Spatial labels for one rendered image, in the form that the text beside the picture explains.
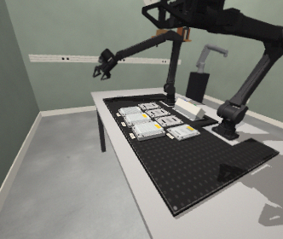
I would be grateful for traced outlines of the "white operator panel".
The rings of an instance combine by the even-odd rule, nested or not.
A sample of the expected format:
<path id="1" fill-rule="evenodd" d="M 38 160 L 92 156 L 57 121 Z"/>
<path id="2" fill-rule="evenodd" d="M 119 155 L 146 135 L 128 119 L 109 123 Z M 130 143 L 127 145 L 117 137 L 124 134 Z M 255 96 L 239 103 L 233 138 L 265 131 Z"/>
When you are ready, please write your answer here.
<path id="1" fill-rule="evenodd" d="M 203 109 L 201 109 L 201 107 L 197 107 L 194 104 L 186 102 L 186 100 L 182 100 L 181 98 L 177 99 L 173 109 L 192 121 L 202 120 L 206 113 Z"/>

